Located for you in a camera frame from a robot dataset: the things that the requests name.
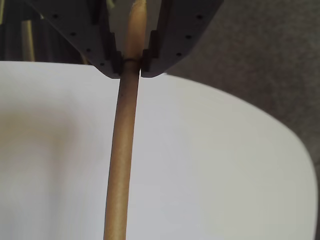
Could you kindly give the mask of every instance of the background object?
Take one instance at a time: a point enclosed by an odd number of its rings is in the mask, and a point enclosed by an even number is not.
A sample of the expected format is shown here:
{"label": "background object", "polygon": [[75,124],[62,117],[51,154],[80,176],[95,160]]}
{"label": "background object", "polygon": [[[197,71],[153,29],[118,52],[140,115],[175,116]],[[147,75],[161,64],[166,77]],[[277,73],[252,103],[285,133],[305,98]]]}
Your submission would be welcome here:
{"label": "background object", "polygon": [[[0,63],[2,239],[102,239],[118,80]],[[128,239],[311,240],[312,162],[284,125],[185,79],[142,79]]]}

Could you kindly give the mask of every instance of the white tabletop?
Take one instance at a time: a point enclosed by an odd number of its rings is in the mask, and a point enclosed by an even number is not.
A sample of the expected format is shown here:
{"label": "white tabletop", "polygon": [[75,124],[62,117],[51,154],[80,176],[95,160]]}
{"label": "white tabletop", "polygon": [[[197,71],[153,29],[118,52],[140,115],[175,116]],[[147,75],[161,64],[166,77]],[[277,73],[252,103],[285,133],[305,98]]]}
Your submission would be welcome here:
{"label": "white tabletop", "polygon": [[[103,239],[118,87],[93,66],[0,62],[0,239]],[[140,80],[127,240],[312,240],[317,195],[274,118],[189,80]]]}

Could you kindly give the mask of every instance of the wooden rod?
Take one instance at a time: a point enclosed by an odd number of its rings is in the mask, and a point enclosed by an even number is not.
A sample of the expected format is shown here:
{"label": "wooden rod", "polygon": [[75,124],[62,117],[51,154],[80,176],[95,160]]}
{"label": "wooden rod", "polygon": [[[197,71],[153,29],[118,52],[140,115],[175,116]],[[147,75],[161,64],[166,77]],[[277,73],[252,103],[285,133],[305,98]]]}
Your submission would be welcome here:
{"label": "wooden rod", "polygon": [[129,61],[123,66],[115,112],[104,240],[126,239],[131,156],[146,22],[146,0],[136,0],[130,12],[124,48],[124,59]]}

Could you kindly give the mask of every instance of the wooden dowel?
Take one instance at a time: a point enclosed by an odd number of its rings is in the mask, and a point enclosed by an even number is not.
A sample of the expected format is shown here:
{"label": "wooden dowel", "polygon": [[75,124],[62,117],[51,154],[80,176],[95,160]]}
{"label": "wooden dowel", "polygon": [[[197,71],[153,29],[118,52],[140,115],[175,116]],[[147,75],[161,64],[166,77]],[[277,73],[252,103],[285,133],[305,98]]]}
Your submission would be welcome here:
{"label": "wooden dowel", "polygon": [[131,156],[146,22],[146,1],[136,0],[129,16],[124,50],[124,58],[131,60],[126,61],[123,66],[115,112],[104,240],[126,239]]}

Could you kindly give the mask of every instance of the white table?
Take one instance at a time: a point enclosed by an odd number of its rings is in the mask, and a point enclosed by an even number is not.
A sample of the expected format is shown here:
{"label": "white table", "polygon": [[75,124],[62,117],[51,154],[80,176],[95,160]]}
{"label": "white table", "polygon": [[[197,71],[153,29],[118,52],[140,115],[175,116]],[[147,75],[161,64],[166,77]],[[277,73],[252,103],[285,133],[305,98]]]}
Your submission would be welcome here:
{"label": "white table", "polygon": [[[93,66],[0,62],[0,239],[103,239],[118,86]],[[140,80],[127,240],[312,240],[317,195],[274,118],[189,80]]]}

